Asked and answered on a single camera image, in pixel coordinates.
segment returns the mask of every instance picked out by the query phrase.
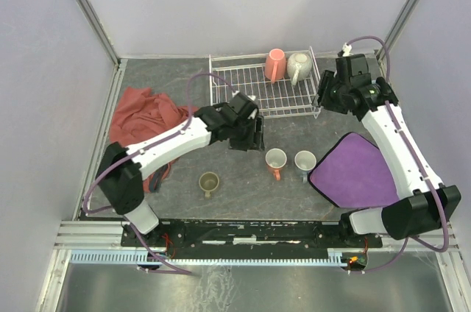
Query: mug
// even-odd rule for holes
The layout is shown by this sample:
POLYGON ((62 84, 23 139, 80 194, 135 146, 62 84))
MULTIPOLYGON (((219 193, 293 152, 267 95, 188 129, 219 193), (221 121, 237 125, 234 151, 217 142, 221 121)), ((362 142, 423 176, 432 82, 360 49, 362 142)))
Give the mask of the mug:
POLYGON ((272 84, 277 80, 285 77, 286 72, 286 56, 285 52, 280 49, 273 49, 268 53, 265 62, 265 77, 272 81, 272 84))
POLYGON ((281 180, 280 171, 286 165, 286 153, 281 149, 270 149, 265 155, 265 161, 268 166, 268 171, 273 173, 276 180, 281 180))
POLYGON ((205 192, 205 198, 211 198, 211 192, 219 187, 219 177, 214 172, 206 172, 199 178, 199 187, 205 192))
POLYGON ((312 152, 302 150, 298 152, 294 157, 294 165, 296 166, 296 172, 302 178, 302 183, 308 181, 309 172, 316 167, 317 159, 312 152))
POLYGON ((297 82, 309 77, 312 69, 312 60, 306 53, 293 53, 288 58, 288 76, 291 79, 291 85, 295 86, 297 82))

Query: purple pad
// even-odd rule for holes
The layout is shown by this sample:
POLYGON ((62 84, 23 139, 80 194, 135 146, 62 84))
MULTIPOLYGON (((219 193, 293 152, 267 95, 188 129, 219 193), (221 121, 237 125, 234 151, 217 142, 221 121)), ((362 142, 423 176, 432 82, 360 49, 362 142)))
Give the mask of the purple pad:
POLYGON ((384 207, 399 200, 380 150, 356 133, 344 135, 317 163, 309 183, 340 208, 384 207))

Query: white wire rack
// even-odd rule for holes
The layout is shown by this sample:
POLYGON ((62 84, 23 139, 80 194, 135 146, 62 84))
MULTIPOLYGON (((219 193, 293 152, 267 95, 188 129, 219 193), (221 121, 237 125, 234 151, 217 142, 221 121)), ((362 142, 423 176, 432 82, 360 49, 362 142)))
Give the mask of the white wire rack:
MULTIPOLYGON (((320 114, 314 107, 314 97, 320 82, 319 69, 311 47, 304 52, 311 56, 313 68, 309 78, 291 85, 288 75, 272 84, 264 76, 265 59, 268 54, 249 54, 231 57, 209 57, 209 70, 224 78, 238 91, 255 96, 262 116, 266 118, 320 114)), ((286 52, 288 58, 295 52, 286 52)), ((209 77, 210 102, 228 102, 232 92, 221 80, 209 77)))

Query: gray tabletop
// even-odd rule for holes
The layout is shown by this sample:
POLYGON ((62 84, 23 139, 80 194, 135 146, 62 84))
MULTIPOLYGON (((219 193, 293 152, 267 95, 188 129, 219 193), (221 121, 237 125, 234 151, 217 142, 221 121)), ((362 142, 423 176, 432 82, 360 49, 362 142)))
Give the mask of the gray tabletop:
MULTIPOLYGON (((319 58, 319 70, 335 70, 333 58, 319 58)), ((379 76, 374 58, 369 58, 373 77, 379 76)), ((129 60, 120 95, 127 87, 151 87, 167 93, 177 105, 186 104, 188 78, 208 70, 208 59, 129 60)), ((193 103, 210 104, 208 80, 196 80, 191 90, 193 103)), ((265 166, 265 152, 229 150, 228 143, 215 143, 182 156, 163 181, 158 194, 147 201, 162 218, 215 219, 312 219, 337 220, 345 210, 335 208, 309 184, 302 184, 294 171, 294 156, 300 150, 313 152, 320 160, 347 132, 369 135, 353 116, 323 110, 318 117, 269 118, 265 122, 266 150, 280 148, 288 155, 288 165, 277 182, 265 166), (219 175, 218 191, 205 199, 198 179, 206 171, 219 175)), ((99 190, 91 207, 107 204, 99 190)))

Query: metal beam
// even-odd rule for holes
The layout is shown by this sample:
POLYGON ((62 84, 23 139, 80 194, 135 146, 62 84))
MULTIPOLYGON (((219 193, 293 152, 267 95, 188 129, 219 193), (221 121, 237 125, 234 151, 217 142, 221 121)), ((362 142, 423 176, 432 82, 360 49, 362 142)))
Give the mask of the metal beam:
MULTIPOLYGON (((391 30, 389 31, 388 35, 386 36, 385 39, 385 44, 389 51, 392 50, 394 47, 394 44, 396 43, 397 39, 400 36, 400 33, 403 31, 404 26, 407 23, 407 20, 410 18, 412 12, 414 11, 414 8, 417 6, 417 3, 419 0, 407 0, 400 11, 399 15, 396 18, 396 21, 394 22, 391 30)), ((377 59, 380 62, 383 62, 385 58, 384 50, 381 48, 378 53, 376 54, 377 59)))
POLYGON ((91 6, 91 3, 88 0, 76 0, 79 7, 82 9, 85 17, 90 23, 92 30, 95 32, 96 36, 98 37, 99 41, 102 43, 103 48, 108 54, 108 57, 113 61, 115 65, 119 63, 119 56, 116 54, 113 45, 108 40, 108 37, 103 30, 103 26, 100 24, 100 20, 98 19, 98 15, 95 13, 95 10, 91 6))

